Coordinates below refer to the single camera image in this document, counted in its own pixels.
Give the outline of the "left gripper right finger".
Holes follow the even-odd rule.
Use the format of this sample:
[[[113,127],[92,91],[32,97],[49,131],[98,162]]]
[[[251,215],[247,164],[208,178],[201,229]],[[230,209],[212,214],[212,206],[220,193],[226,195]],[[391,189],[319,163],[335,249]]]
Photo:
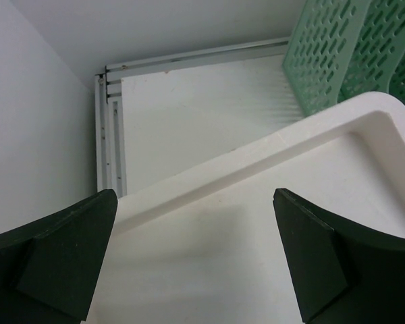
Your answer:
[[[405,239],[286,188],[273,208],[303,323],[405,323]]]

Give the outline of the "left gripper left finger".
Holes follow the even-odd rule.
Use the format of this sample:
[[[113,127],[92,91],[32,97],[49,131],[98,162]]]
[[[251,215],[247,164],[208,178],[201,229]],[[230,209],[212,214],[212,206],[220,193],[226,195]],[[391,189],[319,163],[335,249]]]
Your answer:
[[[85,321],[117,206],[106,189],[0,234],[0,323]]]

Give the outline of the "white plastic drawer unit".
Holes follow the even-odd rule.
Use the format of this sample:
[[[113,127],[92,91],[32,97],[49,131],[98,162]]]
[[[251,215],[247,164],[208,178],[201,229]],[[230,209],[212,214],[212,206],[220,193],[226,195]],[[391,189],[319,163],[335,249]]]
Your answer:
[[[273,195],[405,238],[405,106],[368,92],[118,201],[89,323],[299,323]]]

